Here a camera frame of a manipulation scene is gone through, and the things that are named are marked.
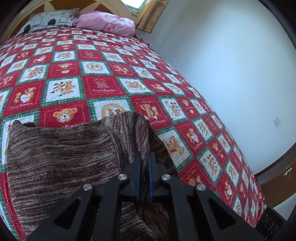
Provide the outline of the brown knitted sweater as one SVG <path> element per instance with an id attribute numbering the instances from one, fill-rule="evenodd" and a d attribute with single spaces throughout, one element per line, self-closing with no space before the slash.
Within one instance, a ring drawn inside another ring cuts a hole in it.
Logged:
<path id="1" fill-rule="evenodd" d="M 140 201 L 123 203 L 121 240 L 169 240 L 165 205 L 148 200 L 147 159 L 170 175 L 177 170 L 165 144 L 143 115 L 127 111 L 74 128 L 46 128 L 14 121 L 8 132 L 6 172 L 12 205 L 31 234 L 84 183 L 104 184 L 123 172 L 136 152 L 142 157 Z"/>

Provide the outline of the red patchwork bedspread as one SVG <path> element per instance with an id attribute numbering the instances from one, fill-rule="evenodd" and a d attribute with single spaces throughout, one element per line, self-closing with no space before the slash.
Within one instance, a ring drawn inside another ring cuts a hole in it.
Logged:
<path id="1" fill-rule="evenodd" d="M 1 45 L 1 218 L 23 240 L 6 176 L 14 121 L 72 128 L 135 110 L 164 142 L 182 182 L 205 184 L 250 226 L 264 197 L 248 163 L 204 97 L 147 44 L 71 27 L 14 36 Z"/>

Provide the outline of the grey white patterned pillow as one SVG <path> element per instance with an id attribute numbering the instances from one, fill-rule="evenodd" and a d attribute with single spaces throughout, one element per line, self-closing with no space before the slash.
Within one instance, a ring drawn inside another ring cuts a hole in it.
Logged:
<path id="1" fill-rule="evenodd" d="M 75 15 L 79 13 L 79 10 L 79 8 L 74 8 L 31 14 L 29 20 L 22 26 L 17 35 L 41 29 L 72 27 Z"/>

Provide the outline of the centre window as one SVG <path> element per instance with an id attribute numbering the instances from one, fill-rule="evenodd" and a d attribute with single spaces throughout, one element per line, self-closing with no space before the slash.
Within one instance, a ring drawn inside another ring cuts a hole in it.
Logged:
<path id="1" fill-rule="evenodd" d="M 128 8 L 139 11 L 148 0 L 121 0 Z"/>

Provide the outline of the wall power socket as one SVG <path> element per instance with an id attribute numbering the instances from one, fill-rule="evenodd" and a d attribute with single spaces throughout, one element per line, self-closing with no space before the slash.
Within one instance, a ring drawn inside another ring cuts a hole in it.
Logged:
<path id="1" fill-rule="evenodd" d="M 280 119 L 279 119 L 279 117 L 276 117 L 273 122 L 274 122 L 274 125 L 276 127 L 278 127 L 280 125 Z"/>

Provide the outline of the black device with round buttons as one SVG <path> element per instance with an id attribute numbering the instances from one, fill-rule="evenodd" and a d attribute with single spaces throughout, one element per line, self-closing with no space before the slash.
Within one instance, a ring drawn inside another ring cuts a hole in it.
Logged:
<path id="1" fill-rule="evenodd" d="M 287 221 L 273 208 L 267 207 L 263 212 L 255 229 L 264 240 L 273 240 Z"/>

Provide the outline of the pink pillow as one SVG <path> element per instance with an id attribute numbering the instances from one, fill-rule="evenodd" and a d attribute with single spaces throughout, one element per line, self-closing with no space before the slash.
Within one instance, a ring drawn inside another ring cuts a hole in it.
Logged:
<path id="1" fill-rule="evenodd" d="M 75 21 L 77 28 L 102 31 L 124 37 L 135 35 L 133 20 L 106 13 L 103 11 L 88 11 Z"/>

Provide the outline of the cream wooden headboard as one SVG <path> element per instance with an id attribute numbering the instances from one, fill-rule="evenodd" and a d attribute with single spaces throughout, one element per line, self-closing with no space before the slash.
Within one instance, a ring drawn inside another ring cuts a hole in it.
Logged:
<path id="1" fill-rule="evenodd" d="M 31 14 L 74 8 L 80 10 L 77 15 L 96 10 L 133 19 L 130 10 L 122 1 L 21 1 L 11 11 L 6 9 L 8 15 L 1 22 L 1 43 L 15 35 Z"/>

